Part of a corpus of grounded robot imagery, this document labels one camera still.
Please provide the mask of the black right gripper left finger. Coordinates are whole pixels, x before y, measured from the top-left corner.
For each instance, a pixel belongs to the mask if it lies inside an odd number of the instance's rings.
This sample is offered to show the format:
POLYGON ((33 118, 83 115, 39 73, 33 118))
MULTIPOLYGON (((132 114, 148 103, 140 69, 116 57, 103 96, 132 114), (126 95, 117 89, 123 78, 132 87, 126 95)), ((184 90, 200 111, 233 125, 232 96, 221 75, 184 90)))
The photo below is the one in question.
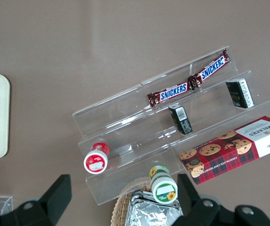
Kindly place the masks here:
POLYGON ((0 226, 55 226, 71 198, 71 176, 63 174, 37 201, 24 202, 0 215, 0 226))

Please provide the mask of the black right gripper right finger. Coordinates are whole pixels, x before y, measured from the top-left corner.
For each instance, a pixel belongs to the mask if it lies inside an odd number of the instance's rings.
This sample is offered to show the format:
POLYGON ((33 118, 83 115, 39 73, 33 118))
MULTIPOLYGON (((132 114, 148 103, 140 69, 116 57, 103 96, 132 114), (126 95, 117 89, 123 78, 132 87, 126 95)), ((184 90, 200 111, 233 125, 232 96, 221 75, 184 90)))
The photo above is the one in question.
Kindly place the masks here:
POLYGON ((270 226, 259 208, 239 205, 230 211, 210 198, 201 198, 186 174, 177 177, 178 201, 183 215, 174 226, 270 226))

